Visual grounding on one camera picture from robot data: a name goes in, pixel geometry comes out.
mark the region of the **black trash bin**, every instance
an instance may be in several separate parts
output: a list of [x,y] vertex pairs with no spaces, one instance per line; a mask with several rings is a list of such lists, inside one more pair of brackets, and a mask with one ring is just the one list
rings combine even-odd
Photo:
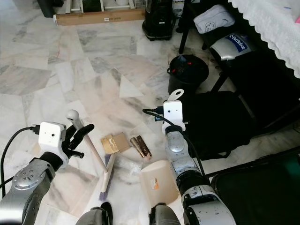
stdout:
[[206,63],[194,55],[179,55],[172,59],[167,70],[170,75],[168,92],[183,89],[186,94],[195,94],[199,85],[208,77]]
[[44,17],[52,18],[55,14],[53,7],[62,7],[64,2],[62,0],[37,0]]

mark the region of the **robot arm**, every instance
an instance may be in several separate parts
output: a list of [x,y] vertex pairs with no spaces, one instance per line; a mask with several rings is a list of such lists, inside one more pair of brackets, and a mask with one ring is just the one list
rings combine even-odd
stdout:
[[55,172],[65,167],[71,156],[84,156],[74,149],[93,128],[94,125],[90,124],[75,134],[73,126],[66,130],[64,125],[58,123],[41,124],[38,142],[43,155],[34,158],[14,176],[10,191],[0,202],[0,225],[34,224],[39,205],[50,188]]
[[[201,162],[197,164],[188,153],[188,143],[178,131],[178,129],[184,131],[185,125],[182,122],[182,104],[174,98],[175,93],[178,93],[178,90],[171,94],[171,100],[164,102],[163,112],[164,118],[177,128],[164,122],[162,132],[166,135],[166,154],[181,194],[184,224],[235,225],[231,212],[210,186],[209,180],[205,178],[204,170],[199,169]],[[162,212],[167,210],[166,207],[156,206],[155,216],[150,215],[150,218],[158,218],[156,214],[162,215]],[[153,224],[160,224],[160,221],[155,221]]]

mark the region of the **orange sticker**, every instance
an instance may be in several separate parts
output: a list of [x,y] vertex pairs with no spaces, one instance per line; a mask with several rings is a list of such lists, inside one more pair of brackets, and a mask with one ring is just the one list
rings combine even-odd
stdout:
[[150,180],[150,185],[153,190],[159,189],[158,180],[156,178]]

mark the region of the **broom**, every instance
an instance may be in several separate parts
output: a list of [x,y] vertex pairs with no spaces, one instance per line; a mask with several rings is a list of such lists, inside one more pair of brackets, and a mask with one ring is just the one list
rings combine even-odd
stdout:
[[[72,122],[72,124],[76,130],[80,130],[81,128],[83,128],[83,123],[79,119],[79,113],[76,110],[73,110],[73,109],[69,110],[67,113],[67,119]],[[110,181],[112,178],[113,163],[115,161],[116,156],[115,156],[115,154],[105,155],[105,164],[106,164],[105,165],[103,163],[101,157],[99,156],[89,135],[85,135],[84,140],[87,143],[87,145],[91,148],[94,155],[96,156],[96,158],[97,158],[98,162],[100,163],[100,166],[103,170],[103,173],[104,173],[102,187],[101,187],[101,194],[99,197],[99,199],[104,202],[107,198],[108,189],[109,189]]]

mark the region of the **cardboard piece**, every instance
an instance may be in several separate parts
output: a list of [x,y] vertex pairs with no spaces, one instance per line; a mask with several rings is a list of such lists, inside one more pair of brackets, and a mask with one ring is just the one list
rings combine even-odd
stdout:
[[70,26],[90,23],[111,23],[131,20],[144,20],[145,9],[117,10],[109,12],[78,13],[54,15],[57,25]]
[[129,149],[129,144],[124,133],[116,136],[105,136],[104,138],[101,138],[101,143],[106,154],[113,154],[118,151],[122,152]]

